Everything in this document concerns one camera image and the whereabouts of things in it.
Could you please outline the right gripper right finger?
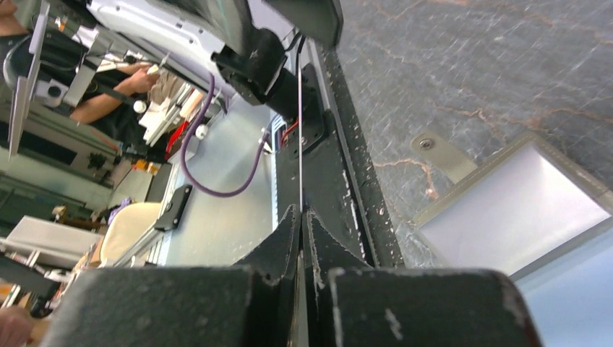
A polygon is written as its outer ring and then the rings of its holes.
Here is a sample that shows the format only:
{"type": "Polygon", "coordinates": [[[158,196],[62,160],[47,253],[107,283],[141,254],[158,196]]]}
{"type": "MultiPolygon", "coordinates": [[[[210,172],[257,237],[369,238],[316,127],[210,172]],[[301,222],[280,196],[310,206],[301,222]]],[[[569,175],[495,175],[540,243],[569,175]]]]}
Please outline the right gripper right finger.
{"type": "Polygon", "coordinates": [[[317,212],[304,212],[306,321],[310,346],[375,346],[377,309],[367,264],[345,248],[317,212]]]}

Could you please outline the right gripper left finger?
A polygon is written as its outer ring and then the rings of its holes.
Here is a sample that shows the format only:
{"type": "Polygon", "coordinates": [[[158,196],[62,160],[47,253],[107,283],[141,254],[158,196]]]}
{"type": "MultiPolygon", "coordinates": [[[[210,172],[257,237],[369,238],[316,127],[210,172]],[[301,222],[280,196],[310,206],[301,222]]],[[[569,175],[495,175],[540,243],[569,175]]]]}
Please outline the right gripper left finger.
{"type": "Polygon", "coordinates": [[[252,271],[245,346],[287,346],[296,303],[301,213],[289,205],[276,229],[237,265],[252,271]]]}

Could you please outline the white card with stripe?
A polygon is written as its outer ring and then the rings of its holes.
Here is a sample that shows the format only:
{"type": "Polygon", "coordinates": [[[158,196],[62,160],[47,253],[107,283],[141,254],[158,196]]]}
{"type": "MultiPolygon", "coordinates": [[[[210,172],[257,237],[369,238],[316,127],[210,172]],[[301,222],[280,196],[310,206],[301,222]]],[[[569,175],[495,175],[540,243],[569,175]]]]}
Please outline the white card with stripe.
{"type": "Polygon", "coordinates": [[[302,72],[299,63],[297,63],[297,79],[298,79],[298,162],[299,162],[299,212],[302,214],[304,209],[304,178],[303,178],[303,87],[302,87],[302,72]]]}

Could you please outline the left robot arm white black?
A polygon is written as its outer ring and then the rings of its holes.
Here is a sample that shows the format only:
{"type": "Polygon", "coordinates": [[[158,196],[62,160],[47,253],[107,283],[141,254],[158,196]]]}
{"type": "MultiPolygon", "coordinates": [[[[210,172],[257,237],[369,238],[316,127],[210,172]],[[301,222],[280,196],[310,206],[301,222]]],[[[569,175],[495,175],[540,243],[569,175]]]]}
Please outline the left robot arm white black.
{"type": "Polygon", "coordinates": [[[282,38],[296,29],[325,48],[343,29],[339,1],[88,1],[87,10],[131,51],[201,88],[213,79],[286,121],[319,112],[317,96],[286,68],[282,38]]]}

